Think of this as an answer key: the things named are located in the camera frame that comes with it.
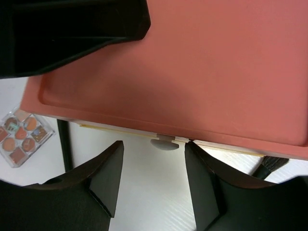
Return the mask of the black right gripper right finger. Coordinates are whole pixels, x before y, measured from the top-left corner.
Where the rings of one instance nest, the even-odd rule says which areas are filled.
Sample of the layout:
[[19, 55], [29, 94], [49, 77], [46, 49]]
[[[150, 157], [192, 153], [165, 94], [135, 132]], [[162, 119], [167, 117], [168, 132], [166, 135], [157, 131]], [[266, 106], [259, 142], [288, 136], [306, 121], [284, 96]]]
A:
[[194, 142], [185, 162], [199, 231], [305, 231], [308, 179], [275, 184], [254, 178], [212, 157]]

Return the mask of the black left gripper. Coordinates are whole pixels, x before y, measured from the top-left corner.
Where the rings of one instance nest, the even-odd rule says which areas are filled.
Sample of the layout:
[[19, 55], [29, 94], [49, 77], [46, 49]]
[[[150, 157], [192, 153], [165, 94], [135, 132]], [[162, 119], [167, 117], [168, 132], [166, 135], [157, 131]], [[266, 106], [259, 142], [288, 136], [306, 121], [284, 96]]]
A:
[[141, 40], [150, 25], [144, 0], [3, 0], [0, 77], [45, 74], [107, 45]]

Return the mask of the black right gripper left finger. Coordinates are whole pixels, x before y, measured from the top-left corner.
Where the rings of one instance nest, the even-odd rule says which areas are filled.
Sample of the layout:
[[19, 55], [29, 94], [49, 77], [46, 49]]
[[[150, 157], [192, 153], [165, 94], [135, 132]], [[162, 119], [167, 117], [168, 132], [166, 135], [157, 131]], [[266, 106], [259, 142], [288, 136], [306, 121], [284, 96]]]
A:
[[115, 216], [124, 144], [44, 184], [0, 182], [2, 231], [107, 231]]

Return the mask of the black powder brush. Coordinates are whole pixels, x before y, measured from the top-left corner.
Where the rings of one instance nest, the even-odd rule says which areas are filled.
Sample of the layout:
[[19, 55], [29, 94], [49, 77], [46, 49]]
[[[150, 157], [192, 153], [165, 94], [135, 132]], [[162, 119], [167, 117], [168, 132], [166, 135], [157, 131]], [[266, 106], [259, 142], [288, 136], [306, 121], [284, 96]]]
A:
[[289, 163], [288, 158], [265, 156], [252, 173], [252, 177], [265, 180], [271, 173]]

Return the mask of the thin black makeup brush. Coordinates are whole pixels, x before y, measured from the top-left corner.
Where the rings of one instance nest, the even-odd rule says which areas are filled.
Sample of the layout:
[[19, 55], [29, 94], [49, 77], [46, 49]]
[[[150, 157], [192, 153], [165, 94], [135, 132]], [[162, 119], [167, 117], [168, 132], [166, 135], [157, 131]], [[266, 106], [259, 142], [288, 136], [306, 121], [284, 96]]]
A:
[[68, 172], [74, 168], [70, 142], [69, 123], [67, 121], [57, 119], [57, 126], [63, 154], [64, 168], [65, 171]]

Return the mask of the orange drawer with white knob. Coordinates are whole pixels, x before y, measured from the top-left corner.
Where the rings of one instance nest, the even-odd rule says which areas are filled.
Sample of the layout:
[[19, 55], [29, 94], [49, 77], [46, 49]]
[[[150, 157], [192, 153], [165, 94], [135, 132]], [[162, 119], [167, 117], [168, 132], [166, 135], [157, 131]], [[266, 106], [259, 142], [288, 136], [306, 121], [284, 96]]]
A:
[[[130, 128], [122, 128], [122, 127], [111, 126], [111, 125], [106, 125], [106, 124], [99, 124], [99, 123], [94, 123], [94, 122], [89, 122], [89, 121], [84, 121], [84, 120], [75, 120], [74, 122], [84, 128], [108, 130], [108, 131], [122, 132], [122, 133], [127, 133], [127, 134], [132, 134], [132, 135], [138, 135], [138, 136], [145, 136], [145, 137], [151, 138], [152, 145], [160, 150], [166, 150], [166, 151], [176, 150], [178, 149], [178, 145], [180, 142], [183, 142], [183, 143], [189, 142], [189, 139], [184, 138], [184, 137], [177, 137], [177, 136], [165, 135], [161, 133], [135, 130], [135, 129], [130, 129]], [[199, 141], [199, 140], [193, 140], [193, 141], [201, 147], [219, 149], [219, 150], [224, 150], [227, 152], [254, 155], [254, 156], [259, 156], [259, 157], [263, 156], [263, 154], [259, 151], [254, 151], [254, 150], [250, 150], [246, 148], [234, 147], [234, 146], [229, 146], [229, 145], [224, 145], [224, 144], [217, 144], [217, 143], [212, 143], [212, 142], [207, 142], [207, 141]]]

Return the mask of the orange drawer box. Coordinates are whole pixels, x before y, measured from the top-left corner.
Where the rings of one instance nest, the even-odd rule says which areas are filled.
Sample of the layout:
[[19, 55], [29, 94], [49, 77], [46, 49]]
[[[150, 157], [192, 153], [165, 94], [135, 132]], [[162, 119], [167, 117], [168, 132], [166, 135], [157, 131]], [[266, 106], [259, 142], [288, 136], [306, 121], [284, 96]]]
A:
[[21, 108], [307, 159], [307, 1], [148, 7], [143, 40], [30, 77]]

